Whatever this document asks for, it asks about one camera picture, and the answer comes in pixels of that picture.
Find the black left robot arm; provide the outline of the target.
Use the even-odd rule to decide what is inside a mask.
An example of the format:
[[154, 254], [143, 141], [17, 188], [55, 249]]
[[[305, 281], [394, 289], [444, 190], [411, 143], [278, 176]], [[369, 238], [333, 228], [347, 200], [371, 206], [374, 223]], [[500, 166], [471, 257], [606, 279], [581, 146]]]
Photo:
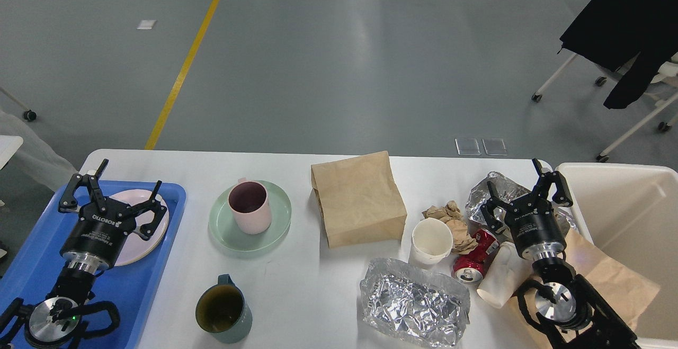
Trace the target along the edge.
[[145, 201], [130, 205], [104, 195], [100, 177], [109, 161], [94, 174], [74, 174], [58, 202], [61, 213], [75, 212], [77, 223], [61, 247], [65, 265], [43, 301], [26, 304], [15, 298], [2, 313], [2, 348], [12, 348], [20, 330], [36, 348], [77, 348], [84, 339], [111, 334], [120, 325], [119, 310], [111, 301], [92, 302], [95, 279], [112, 269], [129, 235], [148, 241], [167, 207], [157, 195], [157, 182]]

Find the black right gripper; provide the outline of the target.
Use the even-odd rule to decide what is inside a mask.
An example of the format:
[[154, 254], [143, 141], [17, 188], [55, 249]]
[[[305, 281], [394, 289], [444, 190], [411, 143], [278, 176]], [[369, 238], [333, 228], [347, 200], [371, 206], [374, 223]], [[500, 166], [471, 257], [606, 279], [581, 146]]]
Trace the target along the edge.
[[[556, 257], [566, 250], [564, 234], [557, 226], [553, 204], [573, 205], [566, 178], [559, 171], [544, 171], [537, 158], [532, 160], [538, 180], [527, 194], [527, 207], [516, 208], [515, 200], [504, 202], [492, 182], [486, 182], [489, 199], [482, 204], [481, 213], [487, 228], [496, 235], [510, 234], [519, 257], [537, 261]], [[502, 209], [507, 216], [507, 225], [495, 216]]]

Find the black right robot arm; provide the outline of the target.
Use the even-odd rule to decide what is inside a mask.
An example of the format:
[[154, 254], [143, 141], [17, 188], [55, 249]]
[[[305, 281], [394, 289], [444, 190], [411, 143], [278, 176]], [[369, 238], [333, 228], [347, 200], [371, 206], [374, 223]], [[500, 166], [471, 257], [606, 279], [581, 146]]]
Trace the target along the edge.
[[553, 204], [573, 204], [566, 178], [533, 159], [533, 189], [509, 202], [487, 182], [489, 199], [481, 212], [489, 229], [509, 230], [516, 252], [532, 264], [538, 279], [518, 288], [519, 310], [528, 325], [553, 348], [637, 348], [637, 335], [585, 277], [566, 262], [566, 239]]

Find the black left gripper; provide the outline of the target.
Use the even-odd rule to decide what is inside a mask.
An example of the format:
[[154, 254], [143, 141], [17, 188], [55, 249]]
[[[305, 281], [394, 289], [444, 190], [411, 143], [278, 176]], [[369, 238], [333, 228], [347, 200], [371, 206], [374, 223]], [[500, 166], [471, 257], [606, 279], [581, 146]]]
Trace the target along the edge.
[[[143, 241], [154, 235], [167, 207], [157, 199], [162, 181], [158, 181], [148, 199], [136, 205], [110, 196], [113, 216], [108, 214], [107, 198], [99, 185], [99, 178], [108, 166], [104, 159], [93, 175], [72, 175], [58, 202], [58, 212], [77, 212], [79, 221], [60, 249], [60, 256], [68, 269], [85, 272], [105, 271], [114, 267], [129, 234], [136, 234]], [[90, 197], [87, 204], [79, 205], [75, 198], [78, 188], [86, 187]], [[138, 217], [149, 214], [150, 222], [140, 223]]]

